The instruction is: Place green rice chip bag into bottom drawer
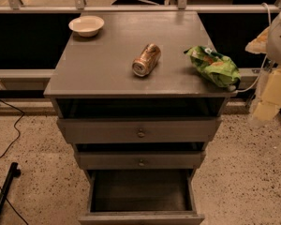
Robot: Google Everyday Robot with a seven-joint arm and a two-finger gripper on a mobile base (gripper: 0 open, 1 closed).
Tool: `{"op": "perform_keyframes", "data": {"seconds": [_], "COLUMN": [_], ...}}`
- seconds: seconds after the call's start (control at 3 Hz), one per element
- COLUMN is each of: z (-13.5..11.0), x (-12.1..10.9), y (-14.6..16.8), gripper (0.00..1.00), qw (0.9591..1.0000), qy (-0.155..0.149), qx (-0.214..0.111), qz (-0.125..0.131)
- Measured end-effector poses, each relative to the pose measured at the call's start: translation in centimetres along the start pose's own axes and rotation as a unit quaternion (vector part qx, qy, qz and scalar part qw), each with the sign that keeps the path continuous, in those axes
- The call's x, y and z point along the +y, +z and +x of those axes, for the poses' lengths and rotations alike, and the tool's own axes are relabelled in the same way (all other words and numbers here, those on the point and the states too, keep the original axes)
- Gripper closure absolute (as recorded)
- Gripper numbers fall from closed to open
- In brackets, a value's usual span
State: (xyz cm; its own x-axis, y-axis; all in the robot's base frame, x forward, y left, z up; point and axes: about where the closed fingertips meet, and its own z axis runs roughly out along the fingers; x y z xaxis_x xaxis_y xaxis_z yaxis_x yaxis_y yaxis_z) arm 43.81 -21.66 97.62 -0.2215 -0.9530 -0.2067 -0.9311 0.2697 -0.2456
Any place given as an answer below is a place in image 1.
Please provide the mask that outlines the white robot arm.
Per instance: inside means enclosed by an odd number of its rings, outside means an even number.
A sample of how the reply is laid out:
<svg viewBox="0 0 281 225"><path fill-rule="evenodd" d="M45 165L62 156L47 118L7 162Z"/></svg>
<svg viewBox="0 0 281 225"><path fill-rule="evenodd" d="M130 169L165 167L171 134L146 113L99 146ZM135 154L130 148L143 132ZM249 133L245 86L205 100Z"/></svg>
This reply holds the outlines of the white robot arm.
<svg viewBox="0 0 281 225"><path fill-rule="evenodd" d="M245 50L254 54L265 53L278 65L269 75L262 73L251 110L255 120L270 121L281 109L281 11L269 27L246 45Z"/></svg>

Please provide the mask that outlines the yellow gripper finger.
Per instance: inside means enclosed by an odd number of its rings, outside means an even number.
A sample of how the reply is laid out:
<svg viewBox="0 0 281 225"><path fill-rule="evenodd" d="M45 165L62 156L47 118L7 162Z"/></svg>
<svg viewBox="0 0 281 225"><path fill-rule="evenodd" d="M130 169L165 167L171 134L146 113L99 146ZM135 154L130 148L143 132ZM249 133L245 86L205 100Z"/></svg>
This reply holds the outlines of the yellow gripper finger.
<svg viewBox="0 0 281 225"><path fill-rule="evenodd" d="M252 117L260 122L272 120L281 109L281 67L274 69L268 76L258 97Z"/></svg>
<svg viewBox="0 0 281 225"><path fill-rule="evenodd" d="M245 46L245 50L253 54L266 53L268 33L269 28L265 28L256 38Z"/></svg>

